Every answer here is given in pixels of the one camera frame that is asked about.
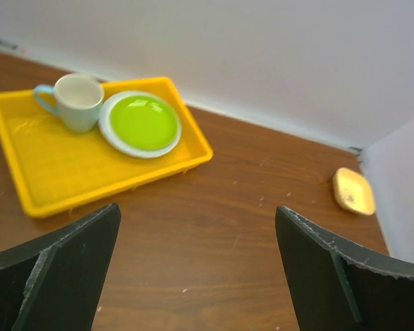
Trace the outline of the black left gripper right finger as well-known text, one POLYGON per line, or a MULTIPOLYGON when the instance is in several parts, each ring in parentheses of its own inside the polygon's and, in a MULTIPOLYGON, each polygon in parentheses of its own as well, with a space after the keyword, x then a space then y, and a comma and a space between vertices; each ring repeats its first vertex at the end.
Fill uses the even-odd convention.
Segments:
POLYGON ((414 263, 279 206, 275 230, 300 330, 414 330, 414 263))

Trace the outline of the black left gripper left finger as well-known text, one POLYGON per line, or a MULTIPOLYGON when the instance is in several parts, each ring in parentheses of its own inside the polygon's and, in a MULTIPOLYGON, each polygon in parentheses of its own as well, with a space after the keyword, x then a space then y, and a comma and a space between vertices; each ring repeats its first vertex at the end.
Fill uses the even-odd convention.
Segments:
POLYGON ((0 252, 0 330, 91 330, 120 223, 112 203, 0 252))

